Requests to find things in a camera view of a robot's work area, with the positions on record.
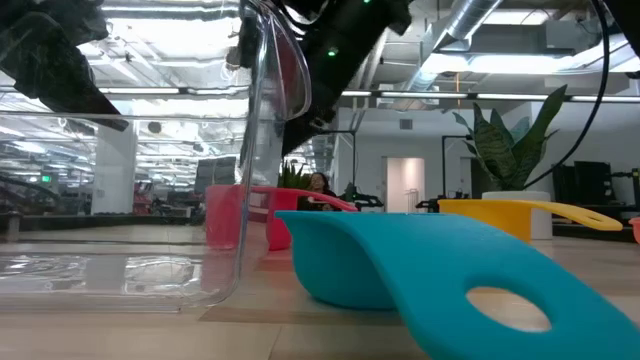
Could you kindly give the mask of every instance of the blue plastic scoop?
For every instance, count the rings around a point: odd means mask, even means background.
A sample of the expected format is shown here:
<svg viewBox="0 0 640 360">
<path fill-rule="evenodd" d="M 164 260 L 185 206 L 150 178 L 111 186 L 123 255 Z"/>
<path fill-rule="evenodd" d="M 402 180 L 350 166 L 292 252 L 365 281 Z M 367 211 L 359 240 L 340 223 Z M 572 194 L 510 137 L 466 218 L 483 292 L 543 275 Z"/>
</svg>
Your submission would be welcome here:
<svg viewBox="0 0 640 360">
<path fill-rule="evenodd" d="M 312 296 L 338 306 L 397 307 L 433 359 L 640 359 L 638 328 L 606 299 L 517 238 L 443 214 L 280 212 Z M 519 331 L 466 294 L 494 287 L 540 308 L 551 329 Z"/>
</svg>

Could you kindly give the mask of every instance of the clear plastic bin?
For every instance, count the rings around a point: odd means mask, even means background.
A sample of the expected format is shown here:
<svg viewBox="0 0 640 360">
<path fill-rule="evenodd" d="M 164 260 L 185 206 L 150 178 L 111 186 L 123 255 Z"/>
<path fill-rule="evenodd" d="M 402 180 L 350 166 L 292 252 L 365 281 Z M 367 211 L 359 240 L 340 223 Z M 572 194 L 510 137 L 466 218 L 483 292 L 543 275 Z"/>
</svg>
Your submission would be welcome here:
<svg viewBox="0 0 640 360">
<path fill-rule="evenodd" d="M 267 251 L 251 186 L 277 184 L 310 103 L 279 13 L 100 3 L 0 5 L 0 310 L 213 305 Z M 225 234 L 204 223 L 213 188 L 235 199 Z"/>
</svg>

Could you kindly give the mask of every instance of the red plastic container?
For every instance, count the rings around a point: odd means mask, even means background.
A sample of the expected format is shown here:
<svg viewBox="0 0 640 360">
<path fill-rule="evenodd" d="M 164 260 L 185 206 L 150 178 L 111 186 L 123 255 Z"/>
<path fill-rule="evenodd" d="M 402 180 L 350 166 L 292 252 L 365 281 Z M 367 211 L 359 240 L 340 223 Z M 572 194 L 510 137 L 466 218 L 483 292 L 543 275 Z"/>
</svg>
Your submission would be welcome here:
<svg viewBox="0 0 640 360">
<path fill-rule="evenodd" d="M 298 198 L 312 197 L 340 210 L 356 212 L 357 208 L 340 199 L 312 191 L 254 186 L 251 193 L 269 194 L 266 237 L 269 250 L 284 250 L 291 246 L 291 234 L 284 222 L 275 218 L 276 211 L 296 210 Z M 241 204 L 244 201 L 241 185 L 213 185 L 207 188 L 206 236 L 207 244 L 218 249 L 232 249 L 240 239 Z"/>
<path fill-rule="evenodd" d="M 636 238 L 636 241 L 640 244 L 640 218 L 629 220 L 629 224 L 633 226 L 633 237 Z"/>
</svg>

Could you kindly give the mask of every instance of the column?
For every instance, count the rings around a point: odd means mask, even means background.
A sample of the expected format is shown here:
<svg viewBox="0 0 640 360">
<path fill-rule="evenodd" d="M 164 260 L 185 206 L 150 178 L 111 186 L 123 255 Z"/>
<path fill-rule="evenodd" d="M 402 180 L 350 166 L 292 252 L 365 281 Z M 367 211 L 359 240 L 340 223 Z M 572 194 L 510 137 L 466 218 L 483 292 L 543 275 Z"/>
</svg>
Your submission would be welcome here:
<svg viewBox="0 0 640 360">
<path fill-rule="evenodd" d="M 131 213 L 138 147 L 138 122 L 123 131 L 98 129 L 91 213 Z"/>
</svg>

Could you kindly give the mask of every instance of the woman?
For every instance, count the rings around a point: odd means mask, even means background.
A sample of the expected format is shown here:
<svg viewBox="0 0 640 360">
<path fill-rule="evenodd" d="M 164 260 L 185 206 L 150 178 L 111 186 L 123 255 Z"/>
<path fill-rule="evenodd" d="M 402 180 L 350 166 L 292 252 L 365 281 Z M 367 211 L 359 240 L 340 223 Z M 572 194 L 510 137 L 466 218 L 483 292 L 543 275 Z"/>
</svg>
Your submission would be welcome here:
<svg viewBox="0 0 640 360">
<path fill-rule="evenodd" d="M 309 184 L 309 191 L 313 191 L 319 194 L 337 197 L 336 194 L 329 189 L 329 180 L 320 172 L 313 173 L 311 175 L 311 183 Z M 322 202 L 320 200 L 314 200 L 312 197 L 301 198 L 298 203 L 298 210 L 304 211 L 339 211 L 339 209 Z"/>
</svg>

